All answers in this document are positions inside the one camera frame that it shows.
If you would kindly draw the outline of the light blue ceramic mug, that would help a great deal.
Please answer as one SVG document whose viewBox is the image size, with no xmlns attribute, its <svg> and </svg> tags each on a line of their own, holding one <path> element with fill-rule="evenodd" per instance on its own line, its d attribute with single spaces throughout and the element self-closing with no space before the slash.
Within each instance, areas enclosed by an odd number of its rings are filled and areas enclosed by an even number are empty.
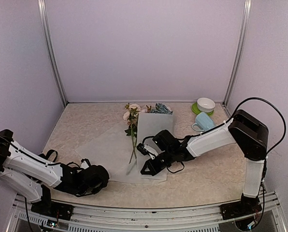
<svg viewBox="0 0 288 232">
<path fill-rule="evenodd" d="M 195 123 L 192 124 L 192 128 L 197 132 L 205 132 L 214 128 L 216 124 L 205 112 L 199 113 L 195 118 Z"/>
</svg>

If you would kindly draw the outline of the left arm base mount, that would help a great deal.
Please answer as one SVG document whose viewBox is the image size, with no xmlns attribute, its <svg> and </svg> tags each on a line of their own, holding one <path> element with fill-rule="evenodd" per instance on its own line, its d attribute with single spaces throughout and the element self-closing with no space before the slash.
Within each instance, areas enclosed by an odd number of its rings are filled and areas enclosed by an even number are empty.
<svg viewBox="0 0 288 232">
<path fill-rule="evenodd" d="M 70 204 L 58 203 L 51 200 L 51 192 L 46 186 L 42 186 L 41 200 L 32 203 L 31 211 L 40 215 L 56 219 L 71 220 L 74 207 Z"/>
</svg>

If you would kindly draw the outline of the pink fake rose stem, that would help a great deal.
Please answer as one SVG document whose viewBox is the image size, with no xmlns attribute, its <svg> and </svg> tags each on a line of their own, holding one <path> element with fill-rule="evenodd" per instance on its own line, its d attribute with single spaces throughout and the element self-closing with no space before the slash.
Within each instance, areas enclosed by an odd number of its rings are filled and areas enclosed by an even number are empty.
<svg viewBox="0 0 288 232">
<path fill-rule="evenodd" d="M 141 111 L 141 108 L 138 104 L 130 104 L 127 103 L 125 105 L 125 109 L 127 110 L 123 115 L 123 119 L 126 121 L 128 128 L 125 130 L 127 136 L 131 137 L 132 142 L 132 153 L 129 163 L 131 163 L 133 158 L 136 158 L 136 143 L 137 143 L 137 124 L 138 124 L 138 116 Z"/>
<path fill-rule="evenodd" d="M 141 108 L 140 113 L 149 113 L 151 109 L 152 109 L 152 106 L 146 105 L 143 109 Z"/>
</svg>

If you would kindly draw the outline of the white wrapping paper sheet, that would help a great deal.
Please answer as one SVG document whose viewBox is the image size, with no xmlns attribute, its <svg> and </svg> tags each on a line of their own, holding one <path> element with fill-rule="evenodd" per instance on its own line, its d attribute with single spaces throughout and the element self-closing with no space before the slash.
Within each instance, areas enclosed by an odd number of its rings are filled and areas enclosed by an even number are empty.
<svg viewBox="0 0 288 232">
<path fill-rule="evenodd" d="M 150 156 L 142 155 L 136 150 L 132 157 L 133 146 L 125 130 L 127 124 L 120 122 L 75 151 L 91 164 L 98 164 L 108 171 L 110 181 L 129 184 L 157 184 L 167 180 L 167 171 L 155 176 L 142 175 L 140 170 Z M 138 122 L 137 144 L 147 136 L 155 136 L 162 130 L 173 132 L 174 115 L 140 113 Z"/>
</svg>

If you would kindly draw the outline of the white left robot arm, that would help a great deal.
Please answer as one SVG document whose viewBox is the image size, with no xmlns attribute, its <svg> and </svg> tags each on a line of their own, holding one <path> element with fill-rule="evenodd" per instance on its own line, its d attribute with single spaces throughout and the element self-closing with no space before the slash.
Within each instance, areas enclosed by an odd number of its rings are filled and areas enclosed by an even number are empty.
<svg viewBox="0 0 288 232">
<path fill-rule="evenodd" d="M 92 165 L 87 159 L 81 165 L 49 161 L 47 156 L 21 146 L 11 130 L 0 131 L 0 179 L 31 203 L 37 203 L 47 215 L 57 210 L 56 202 L 49 198 L 49 188 L 82 197 L 98 193 L 109 178 L 101 165 Z"/>
</svg>

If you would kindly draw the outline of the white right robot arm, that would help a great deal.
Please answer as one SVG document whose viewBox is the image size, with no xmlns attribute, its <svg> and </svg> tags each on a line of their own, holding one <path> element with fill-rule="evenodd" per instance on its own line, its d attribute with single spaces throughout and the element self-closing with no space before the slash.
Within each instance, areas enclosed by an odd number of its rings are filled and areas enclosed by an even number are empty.
<svg viewBox="0 0 288 232">
<path fill-rule="evenodd" d="M 222 124 L 197 135 L 187 135 L 182 139 L 175 138 L 168 130 L 162 130 L 151 136 L 161 150 L 156 152 L 151 146 L 141 142 L 137 150 L 149 155 L 140 173 L 155 176 L 169 168 L 172 163 L 184 163 L 193 160 L 211 150 L 237 144 L 246 159 L 244 198 L 237 203 L 237 211 L 246 215 L 255 205 L 255 198 L 265 178 L 269 129 L 248 112 L 236 107 L 232 115 Z"/>
</svg>

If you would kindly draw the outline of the blue fake hydrangea stem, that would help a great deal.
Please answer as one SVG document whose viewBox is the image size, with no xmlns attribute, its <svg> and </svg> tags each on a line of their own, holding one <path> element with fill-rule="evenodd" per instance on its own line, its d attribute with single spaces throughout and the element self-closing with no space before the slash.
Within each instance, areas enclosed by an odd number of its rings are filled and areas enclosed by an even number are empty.
<svg viewBox="0 0 288 232">
<path fill-rule="evenodd" d="M 150 113 L 172 115 L 173 111 L 169 109 L 165 104 L 156 103 L 155 107 L 150 110 Z"/>
</svg>

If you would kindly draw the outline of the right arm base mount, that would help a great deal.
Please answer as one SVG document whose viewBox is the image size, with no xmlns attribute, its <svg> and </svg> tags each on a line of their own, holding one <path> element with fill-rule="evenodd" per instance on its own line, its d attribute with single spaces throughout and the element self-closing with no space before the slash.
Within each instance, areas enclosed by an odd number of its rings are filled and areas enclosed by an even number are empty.
<svg viewBox="0 0 288 232">
<path fill-rule="evenodd" d="M 261 211 L 262 207 L 259 198 L 249 198 L 241 195 L 241 199 L 237 202 L 225 203 L 220 206 L 223 220 L 239 218 L 242 216 L 254 214 Z"/>
</svg>

